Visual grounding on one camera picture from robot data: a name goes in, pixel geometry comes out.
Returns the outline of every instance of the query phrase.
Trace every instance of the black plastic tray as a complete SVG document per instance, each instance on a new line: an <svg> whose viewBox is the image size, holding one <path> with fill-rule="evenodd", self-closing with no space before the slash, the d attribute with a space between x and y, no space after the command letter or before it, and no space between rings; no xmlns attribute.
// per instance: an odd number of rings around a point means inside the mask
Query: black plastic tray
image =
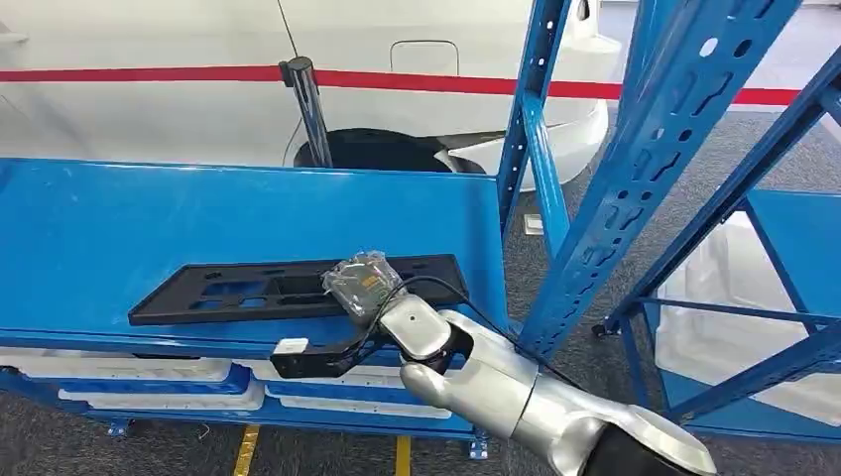
<svg viewBox="0 0 841 476"><path fill-rule="evenodd" d="M129 322L160 325L346 314L321 287L321 274L339 261L187 265L131 309ZM403 279L435 276L467 296L453 255L389 257L388 262ZM408 289L434 306L462 303L435 283L412 283Z"/></svg>

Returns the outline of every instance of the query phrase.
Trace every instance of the blue shelving rack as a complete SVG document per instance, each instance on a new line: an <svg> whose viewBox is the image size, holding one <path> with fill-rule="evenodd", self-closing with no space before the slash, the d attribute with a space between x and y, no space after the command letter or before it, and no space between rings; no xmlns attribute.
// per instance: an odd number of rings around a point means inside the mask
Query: blue shelving rack
<svg viewBox="0 0 841 476"><path fill-rule="evenodd" d="M331 259L360 249L454 254L471 297L508 326L502 237L531 162L550 266L520 342L550 355L800 2L641 0L617 131L570 223L542 107L571 3L534 3L496 177L3 161L0 222L13 233L0 235L0 345L266 359L284 337L334 342L352 332L346 317L132 327L126 312L185 263ZM371 197L383 199L372 205ZM13 369L0 369L0 388L118 429L129 418L173 418L484 442L457 417L361 416L274 400L238 413L98 411Z"/></svg>
<svg viewBox="0 0 841 476"><path fill-rule="evenodd" d="M818 120L828 114L841 123L841 49L827 61L793 103L668 246L631 293L612 312L605 328L622 329L635 367L634 384L643 395L631 319L642 314L656 339L661 306L754 315L801 322L808 336L727 379L707 386L661 371L672 419L698 431L770 438L841 442L841 429L746 400L779 383L813 373L841 372L841 285L832 277L841 267L841 195L755 189L757 183ZM701 241L733 211L747 212L796 312L752 309L657 298L657 289Z"/></svg>

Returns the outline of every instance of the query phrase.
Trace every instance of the blue metal shelf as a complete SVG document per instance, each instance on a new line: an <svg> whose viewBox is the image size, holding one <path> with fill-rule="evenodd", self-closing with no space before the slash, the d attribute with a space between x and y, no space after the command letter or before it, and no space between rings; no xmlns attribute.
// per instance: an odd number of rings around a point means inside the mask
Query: blue metal shelf
<svg viewBox="0 0 841 476"><path fill-rule="evenodd" d="M14 230L0 236L9 297L0 345L268 358L282 337L339 341L353 332L343 316L138 327L126 315L187 263L365 249L454 254L471 298L508 322L492 177L47 160L0 168L0 223Z"/></svg>
<svg viewBox="0 0 841 476"><path fill-rule="evenodd" d="M660 324L660 307L646 304L644 317L652 342ZM658 369L666 404L672 408L712 387L696 380ZM772 439L841 442L841 427L786 412L752 399L735 402L688 421L685 427L704 433L721 433Z"/></svg>
<svg viewBox="0 0 841 476"><path fill-rule="evenodd" d="M648 67L626 71L621 120L551 258L524 347L549 356L569 335L799 3L689 0L655 14L641 2L635 31L647 40L630 58Z"/></svg>
<svg viewBox="0 0 841 476"><path fill-rule="evenodd" d="M283 407L277 399L266 397L263 406L253 412L122 412L91 410L88 417L102 419L145 418L181 421L216 421L272 424L297 428L332 429L347 432L411 434L414 436L473 439L473 425L458 416L447 419L416 418L303 410Z"/></svg>
<svg viewBox="0 0 841 476"><path fill-rule="evenodd" d="M841 319L841 195L753 190L745 200L794 307Z"/></svg>

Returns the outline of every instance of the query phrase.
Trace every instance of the shelf caster wheel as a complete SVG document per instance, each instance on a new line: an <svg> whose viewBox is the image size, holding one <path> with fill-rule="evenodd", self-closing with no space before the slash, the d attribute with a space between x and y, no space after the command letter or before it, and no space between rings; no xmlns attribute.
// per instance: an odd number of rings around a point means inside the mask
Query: shelf caster wheel
<svg viewBox="0 0 841 476"><path fill-rule="evenodd" d="M488 433L484 429L476 428L473 440L470 441L468 457L473 461L488 459Z"/></svg>
<svg viewBox="0 0 841 476"><path fill-rule="evenodd" d="M605 327L604 324L596 324L590 327L590 330L593 331L593 335L595 335L596 337L604 337L608 334L607 327Z"/></svg>
<svg viewBox="0 0 841 476"><path fill-rule="evenodd" d="M108 427L108 436L121 437L129 434L130 419L113 419Z"/></svg>

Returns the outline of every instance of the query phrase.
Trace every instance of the black cable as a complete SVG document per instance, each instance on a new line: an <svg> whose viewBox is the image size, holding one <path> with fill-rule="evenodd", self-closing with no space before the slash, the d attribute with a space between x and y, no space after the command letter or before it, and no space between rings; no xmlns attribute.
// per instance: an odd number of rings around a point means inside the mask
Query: black cable
<svg viewBox="0 0 841 476"><path fill-rule="evenodd" d="M298 133L298 130L300 129L300 124L302 122L303 122L303 118L299 117L298 118L298 124L296 124L295 129L292 131L292 134L290 135L290 139L287 142L287 147L284 149L284 156L283 156L284 167L287 166L287 157L289 156L289 149L292 147L292 142L295 140L295 134ZM295 158L293 158L293 162L292 162L292 167L294 167L294 166L295 166Z"/></svg>
<svg viewBox="0 0 841 476"><path fill-rule="evenodd" d="M295 56L298 55L298 47L295 46L295 39L292 38L292 30L289 28L289 23L287 22L287 15L284 13L284 6L281 5L281 0L278 0L278 10L281 11L281 19L284 21L284 28L287 30L287 35L290 37L290 45L292 45L292 51L295 53Z"/></svg>
<svg viewBox="0 0 841 476"><path fill-rule="evenodd" d="M442 286L442 287L446 288L448 291L450 291L451 293L453 293L456 296L458 296L459 298L461 298L461 300L463 300L467 304L468 307L470 307L471 309L473 309L474 312L476 312L476 315L481 317L482 320L487 322L488 325L490 325L495 331L497 331L497 333L499 333L500 335L505 337L509 342L511 342L514 345L514 347L516 349L518 349L522 354L526 354L527 356L534 359L536 362L538 362L544 368L549 370L550 373L554 374L554 376L557 377L558 379L560 379L561 381L566 382L567 384L571 385L572 387L574 387L578 390L584 391L584 389L580 385L578 385L577 382L575 382L574 380L572 380L571 378L569 378L568 376L566 376L565 374L563 374L559 370L552 367L551 364L546 362L537 353L532 352L531 350L529 350L529 349L523 347L522 345L520 345L520 343L517 342L516 337L514 337L511 334L509 334L508 332L500 329L491 319L489 319L485 315L484 312L479 310L479 308L476 306L476 304L474 304L473 301L470 300L469 297L465 296L464 293L459 291L455 286L453 286L450 283L448 283L447 281L445 281L441 278L435 277L435 276L414 276L414 277L411 277L411 278L408 278L408 279L404 280L402 283L395 286L386 295L386 298L383 300L383 304L380 306L380 309L377 311L377 314L374 315L374 318L371 320L371 324L369 324L368 329L365 332L365 338L362 339L362 342L365 342L366 340L368 340L368 338L374 332L374 330L377 327L377 324L380 322L380 319L383 317L383 314L385 314L385 312L386 312L386 307L388 307L387 304L394 298L394 296L396 296L397 293L399 293L400 290L402 290L403 288L407 287L411 283L416 283L418 281L428 281L428 282L431 282L431 283L437 283L439 286Z"/></svg>

